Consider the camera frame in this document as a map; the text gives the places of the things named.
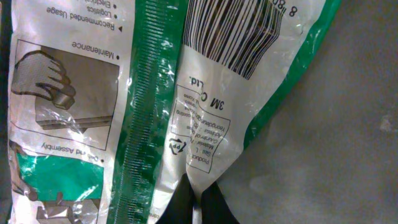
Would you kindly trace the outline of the green white 3M bag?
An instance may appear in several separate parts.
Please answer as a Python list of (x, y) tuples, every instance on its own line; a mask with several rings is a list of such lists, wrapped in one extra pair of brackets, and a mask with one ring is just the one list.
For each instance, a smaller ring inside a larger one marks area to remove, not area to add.
[(9, 223), (156, 223), (201, 195), (306, 71), (336, 0), (12, 0)]

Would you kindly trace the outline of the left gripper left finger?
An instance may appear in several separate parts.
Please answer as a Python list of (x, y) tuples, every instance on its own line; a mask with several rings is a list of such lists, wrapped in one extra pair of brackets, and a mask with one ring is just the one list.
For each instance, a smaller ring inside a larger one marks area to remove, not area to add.
[(187, 174), (184, 174), (156, 224), (192, 224), (194, 201), (194, 191)]

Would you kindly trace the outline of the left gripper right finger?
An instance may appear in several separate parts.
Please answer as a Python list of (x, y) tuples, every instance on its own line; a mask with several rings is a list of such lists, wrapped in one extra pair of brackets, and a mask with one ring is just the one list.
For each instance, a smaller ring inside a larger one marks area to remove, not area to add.
[(201, 195), (202, 224), (239, 224), (214, 182)]

